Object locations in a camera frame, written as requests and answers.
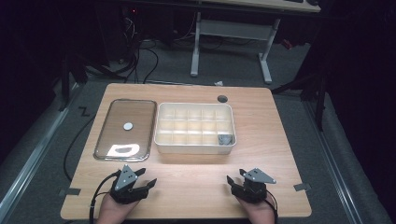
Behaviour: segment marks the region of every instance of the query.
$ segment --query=gray carpet floor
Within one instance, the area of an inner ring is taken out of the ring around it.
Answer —
[[[190,77],[191,46],[174,45],[172,48],[156,44],[151,48],[157,53],[159,61],[156,69],[148,78],[148,83],[176,82],[193,85],[214,85],[222,81],[224,86],[276,88],[294,79],[301,62],[309,50],[309,46],[284,49],[274,45],[268,58],[273,84],[263,82],[262,72],[258,63],[257,49],[260,43],[245,44],[251,50],[244,52],[234,42],[227,45],[210,43],[203,45],[198,77]],[[154,42],[145,43],[147,47]],[[140,52],[137,66],[138,81],[141,82],[156,63],[155,55],[149,50]],[[137,81],[131,76],[129,82]],[[75,172],[80,153],[91,129],[90,123],[73,145],[72,142],[82,127],[94,116],[102,99],[106,85],[117,82],[108,77],[90,76],[86,85],[79,87],[80,93],[68,107],[69,112],[61,127],[54,135],[46,156],[38,167],[28,188],[13,209],[8,223],[65,223],[60,217],[64,202],[63,189],[70,182],[64,174],[63,162],[67,149],[66,171],[71,176]],[[279,223],[349,223],[347,213],[334,186],[334,182],[326,166],[321,143],[317,138],[316,129],[306,113],[304,104],[296,91],[287,91],[275,95],[285,132],[304,183],[311,186],[307,196],[312,207],[312,215],[304,218],[281,218]],[[60,97],[43,114],[31,128],[6,162],[0,168],[2,181],[0,196],[3,199],[16,175],[27,161],[39,139],[46,132],[56,117],[56,109],[60,105]],[[350,193],[360,209],[363,223],[391,223],[382,205],[376,199],[370,182],[347,142],[342,127],[332,108],[329,97],[326,99],[326,110],[323,117],[324,134],[339,164],[340,171],[350,187]],[[89,117],[81,116],[80,107],[86,107]],[[73,223],[87,223],[86,220]],[[145,220],[133,223],[248,223],[247,220]]]

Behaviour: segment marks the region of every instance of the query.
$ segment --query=desk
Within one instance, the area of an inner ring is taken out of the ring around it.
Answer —
[[[248,7],[268,7],[272,9],[279,10],[294,10],[301,12],[319,12],[319,7],[313,7],[307,4],[305,1],[302,3],[294,3],[288,1],[279,0],[205,0],[204,2],[209,3],[222,3],[231,4],[238,6],[248,6]],[[270,48],[274,42],[276,31],[280,19],[276,18],[272,25],[255,25],[247,23],[236,23],[228,21],[212,21],[212,20],[201,20],[201,13],[197,13],[196,25],[195,25],[195,45],[194,51],[192,53],[191,62],[191,76],[198,76],[198,64],[199,64],[199,40],[200,35],[219,35],[255,40],[266,41],[265,47],[262,53],[259,54],[259,61],[262,67],[262,75],[264,77],[264,82],[267,84],[272,83],[272,78],[267,64],[267,57]]]
[[[229,155],[161,154],[151,145],[149,158],[129,162],[133,170],[147,168],[138,182],[158,178],[147,199],[140,202],[129,218],[241,218],[247,215],[231,194],[226,175],[242,184],[239,169],[258,167],[276,180],[267,188],[276,196],[281,217],[307,217],[311,207],[305,192],[294,185],[302,183],[285,135],[272,93],[264,88],[203,87],[110,84],[92,125],[71,187],[81,189],[79,195],[65,198],[61,216],[65,219],[88,219],[89,208],[96,188],[125,162],[97,161],[93,157],[95,144],[110,103],[130,98],[180,103],[218,103],[218,96],[228,97],[233,109],[237,143]],[[102,186],[110,189],[112,181]],[[102,197],[98,197],[95,217]]]

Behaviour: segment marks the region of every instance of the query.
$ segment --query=desk leg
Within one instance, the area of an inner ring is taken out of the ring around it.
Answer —
[[[194,45],[194,52],[192,53],[192,62],[191,62],[192,77],[198,77],[200,34],[201,34],[201,12],[197,12],[197,22],[195,27],[195,45]]]
[[[280,23],[280,19],[276,19],[272,26],[270,35],[268,37],[267,45],[265,46],[264,53],[259,54],[260,64],[262,65],[262,74],[264,76],[264,82],[266,84],[272,83],[270,70],[268,69],[268,64],[267,64],[267,57],[268,57],[268,53],[270,52],[271,46],[274,42],[274,38],[275,38],[277,27],[279,26],[279,23]]]

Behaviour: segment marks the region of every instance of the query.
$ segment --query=small gray object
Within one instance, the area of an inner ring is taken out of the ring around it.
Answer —
[[[125,131],[130,131],[133,127],[134,125],[131,122],[126,122],[123,126]]]
[[[221,146],[228,146],[233,143],[233,136],[231,134],[219,134],[219,144]]]
[[[309,190],[311,190],[312,188],[311,188],[311,185],[310,184],[305,184],[305,183],[303,183],[303,184],[299,184],[299,185],[294,185],[294,189],[296,190],[296,191],[300,191],[300,190],[305,190],[305,191],[309,191]]]

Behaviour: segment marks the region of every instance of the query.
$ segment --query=wooden table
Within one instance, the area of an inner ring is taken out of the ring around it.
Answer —
[[[203,87],[110,84],[92,125],[71,187],[81,189],[79,195],[67,195],[61,215],[65,219],[88,219],[89,208],[99,183],[122,169],[122,161],[97,161],[95,144],[113,100],[129,98],[160,103],[218,103],[218,96],[228,97],[233,109],[237,143],[229,155],[161,154],[151,145],[149,158],[129,162],[133,170],[147,168],[138,183],[145,185],[158,178],[147,199],[140,202],[129,218],[241,218],[246,213],[231,194],[226,175],[242,184],[239,169],[255,167],[276,180],[267,188],[276,196],[281,217],[307,217],[311,207],[305,192],[296,191],[301,184],[288,139],[276,110],[271,92],[265,88]],[[110,189],[112,180],[102,186]],[[95,206],[99,212],[102,196]]]

